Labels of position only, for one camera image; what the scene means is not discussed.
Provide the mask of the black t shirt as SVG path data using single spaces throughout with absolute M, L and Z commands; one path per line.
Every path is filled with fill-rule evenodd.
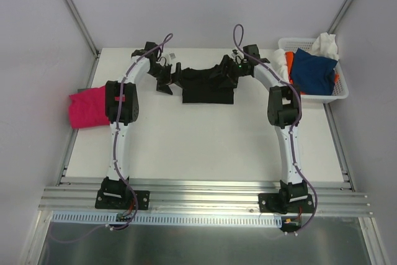
M 182 70 L 183 104 L 234 104 L 234 89 L 219 90 L 219 79 L 209 80 L 211 69 Z

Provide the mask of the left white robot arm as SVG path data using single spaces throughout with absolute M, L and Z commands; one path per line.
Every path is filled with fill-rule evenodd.
M 129 186 L 130 141 L 133 123 L 140 111 L 137 84 L 149 74 L 156 79 L 158 92 L 172 94 L 169 87 L 174 82 L 172 65 L 168 58 L 160 63 L 166 43 L 146 42 L 143 49 L 131 54 L 125 74 L 105 84 L 105 116 L 110 122 L 112 149 L 109 169 L 100 190 L 116 208 L 126 207 L 133 195 Z

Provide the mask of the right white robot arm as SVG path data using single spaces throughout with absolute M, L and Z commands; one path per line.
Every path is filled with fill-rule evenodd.
M 299 90 L 283 80 L 271 67 L 270 61 L 261 58 L 256 44 L 246 45 L 238 55 L 224 55 L 210 73 L 209 83 L 214 90 L 235 88 L 238 79 L 252 76 L 268 91 L 267 118 L 275 128 L 282 160 L 282 178 L 277 203 L 280 209 L 291 212 L 307 198 L 308 188 L 302 177 L 298 152 L 298 124 L 302 117 Z

